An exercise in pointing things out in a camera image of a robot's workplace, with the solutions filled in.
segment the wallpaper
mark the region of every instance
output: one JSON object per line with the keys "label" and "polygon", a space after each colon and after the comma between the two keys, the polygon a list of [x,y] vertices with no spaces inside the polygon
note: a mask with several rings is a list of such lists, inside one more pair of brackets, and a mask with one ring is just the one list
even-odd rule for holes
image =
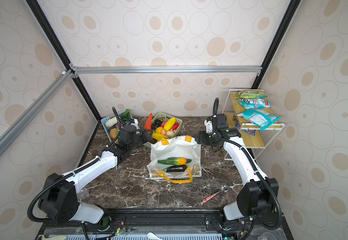
{"label": "wallpaper", "polygon": [[0,0],[0,136],[65,69],[20,0]]}
{"label": "wallpaper", "polygon": [[261,88],[286,127],[258,162],[294,239],[348,240],[348,1],[306,0]]}
{"label": "wallpaper", "polygon": [[[256,73],[80,74],[102,117],[129,108],[132,116],[165,112],[209,116],[215,98],[222,111],[229,89],[250,88]],[[231,101],[226,111],[234,112]]]}
{"label": "wallpaper", "polygon": [[[46,177],[73,170],[97,121],[67,80],[0,157],[0,240],[33,240],[41,227],[27,217]],[[37,217],[45,217],[38,208]]]}
{"label": "wallpaper", "polygon": [[261,65],[289,0],[39,0],[76,66]]}

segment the orange carrot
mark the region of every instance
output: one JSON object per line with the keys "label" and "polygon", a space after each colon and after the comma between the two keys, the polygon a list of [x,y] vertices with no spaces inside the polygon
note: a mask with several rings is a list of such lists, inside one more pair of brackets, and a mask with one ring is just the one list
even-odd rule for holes
{"label": "orange carrot", "polygon": [[151,129],[151,121],[152,121],[152,113],[150,113],[150,115],[145,123],[145,129]]}

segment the yellow bag handle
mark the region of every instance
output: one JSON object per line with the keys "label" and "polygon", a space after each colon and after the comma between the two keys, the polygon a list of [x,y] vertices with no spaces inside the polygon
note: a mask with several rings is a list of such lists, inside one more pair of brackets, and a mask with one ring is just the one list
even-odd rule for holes
{"label": "yellow bag handle", "polygon": [[160,175],[162,178],[164,178],[164,179],[166,179],[167,181],[172,182],[172,183],[189,183],[189,182],[192,182],[192,180],[193,180],[193,176],[191,175],[190,169],[191,169],[191,166],[189,166],[189,167],[186,169],[186,171],[188,171],[188,176],[190,177],[190,179],[186,179],[186,180],[173,180],[173,179],[170,179],[170,178],[168,178],[168,177],[165,176],[166,173],[163,172],[162,170],[158,170],[158,173],[159,173],[159,175]]}

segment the brown marble surface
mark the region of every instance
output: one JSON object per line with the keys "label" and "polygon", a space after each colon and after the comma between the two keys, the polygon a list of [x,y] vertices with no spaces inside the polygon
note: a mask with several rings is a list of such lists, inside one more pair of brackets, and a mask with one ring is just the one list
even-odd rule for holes
{"label": "brown marble surface", "polygon": [[[144,126],[147,118],[137,119],[139,125]],[[196,137],[200,130],[205,130],[205,117],[180,119],[183,123],[178,136]],[[99,155],[108,143],[109,139],[100,126],[85,162]],[[146,165],[150,162],[150,150],[145,146],[138,148],[122,164],[97,177],[86,186],[89,196],[82,201],[105,208],[222,207],[234,202],[242,189],[241,176],[232,161],[224,160],[224,150],[214,152],[211,147],[202,145],[202,177],[186,184],[149,180]],[[222,185],[230,186],[228,192],[220,193],[202,204],[203,199],[219,191]]]}

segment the spoon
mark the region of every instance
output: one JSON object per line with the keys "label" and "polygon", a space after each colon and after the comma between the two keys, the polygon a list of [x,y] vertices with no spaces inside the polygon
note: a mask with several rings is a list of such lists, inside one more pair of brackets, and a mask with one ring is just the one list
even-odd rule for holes
{"label": "spoon", "polygon": [[162,238],[157,237],[157,235],[155,235],[152,232],[148,233],[148,239],[163,240]]}
{"label": "spoon", "polygon": [[205,198],[205,199],[203,199],[203,203],[205,203],[205,202],[207,202],[207,201],[209,201],[210,199],[212,199],[213,197],[215,197],[218,193],[220,193],[220,192],[227,192],[228,190],[229,190],[229,186],[228,185],[223,185],[222,187],[221,187],[221,189],[220,189],[220,191],[218,191],[218,192],[216,192],[216,193],[214,193],[213,195],[210,195],[210,196],[208,196],[207,198]]}

